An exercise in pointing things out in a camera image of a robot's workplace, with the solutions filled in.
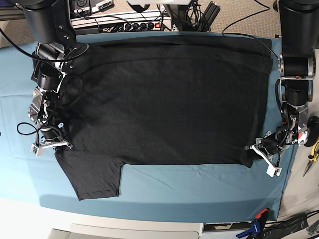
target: blue cloth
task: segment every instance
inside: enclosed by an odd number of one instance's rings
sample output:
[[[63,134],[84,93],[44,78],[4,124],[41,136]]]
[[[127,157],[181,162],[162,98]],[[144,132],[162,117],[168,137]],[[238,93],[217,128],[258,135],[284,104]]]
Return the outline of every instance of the blue cloth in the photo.
[[[78,37],[78,41],[101,42],[157,34],[190,33],[96,34]],[[278,52],[280,40],[272,39],[272,42],[272,49]],[[34,47],[35,43],[22,46],[28,52]],[[239,222],[252,220],[265,207],[272,210],[270,219],[277,218],[296,151],[292,147],[282,159],[280,177],[269,177],[263,160],[254,162],[250,169],[229,164],[125,165],[119,197],[78,201],[54,158],[54,151],[46,150],[44,156],[36,158],[29,152],[34,135],[22,136],[16,131],[18,123],[31,122],[27,109],[36,86],[30,80],[32,60],[13,48],[5,48],[0,50],[0,65],[0,197],[73,213],[145,221]],[[278,77],[274,60],[264,133],[273,132],[280,124],[274,93]],[[31,132],[34,129],[26,125],[20,130]]]

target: black t-shirt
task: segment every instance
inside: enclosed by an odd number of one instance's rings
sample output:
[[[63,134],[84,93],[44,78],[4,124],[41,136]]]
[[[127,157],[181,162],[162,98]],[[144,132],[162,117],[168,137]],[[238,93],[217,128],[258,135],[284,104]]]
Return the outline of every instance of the black t-shirt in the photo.
[[[271,46],[270,40],[263,39]],[[239,37],[162,36],[90,44],[65,93],[68,138],[56,152],[79,200],[119,195],[121,167],[252,165],[270,53]]]

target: t-shirt hem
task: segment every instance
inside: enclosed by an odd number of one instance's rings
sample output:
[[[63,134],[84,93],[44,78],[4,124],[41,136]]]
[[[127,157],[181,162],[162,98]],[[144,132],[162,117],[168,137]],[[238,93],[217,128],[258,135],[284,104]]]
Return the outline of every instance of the t-shirt hem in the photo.
[[[93,198],[111,198],[111,197],[118,197],[119,190],[105,190],[105,191],[98,191],[93,193],[84,193],[78,194],[79,201],[84,199],[93,199]]]

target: yellow-handled pliers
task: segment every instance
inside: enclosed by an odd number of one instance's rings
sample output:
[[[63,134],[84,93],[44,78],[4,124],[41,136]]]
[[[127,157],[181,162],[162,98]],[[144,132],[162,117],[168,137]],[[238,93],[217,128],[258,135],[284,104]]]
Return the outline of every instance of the yellow-handled pliers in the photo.
[[[314,162],[317,162],[319,156],[319,137],[316,141],[316,143],[313,145],[313,148],[311,149],[311,155],[308,156],[309,162],[306,166],[305,172],[303,174],[303,177],[305,174],[309,171],[309,169],[312,167]]]

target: gray floor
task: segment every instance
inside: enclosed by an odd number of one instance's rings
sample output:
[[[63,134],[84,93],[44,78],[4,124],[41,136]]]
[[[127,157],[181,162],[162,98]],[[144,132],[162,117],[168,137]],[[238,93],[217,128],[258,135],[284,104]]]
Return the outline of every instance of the gray floor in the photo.
[[[126,0],[115,0],[114,2],[114,8],[104,13],[132,11]],[[198,2],[202,4],[201,8],[204,11],[210,0],[198,0]],[[213,32],[220,32],[230,23],[264,9],[253,0],[216,0],[215,2],[221,6],[221,11],[211,27]],[[272,6],[274,0],[260,0],[260,2]],[[280,34],[278,24],[279,15],[271,9],[235,24],[228,29],[228,32],[275,37],[275,34]],[[25,20],[3,21],[0,22],[0,27],[5,29],[6,34],[18,44],[34,41]],[[6,46],[9,46],[9,43],[0,37],[0,47]]]

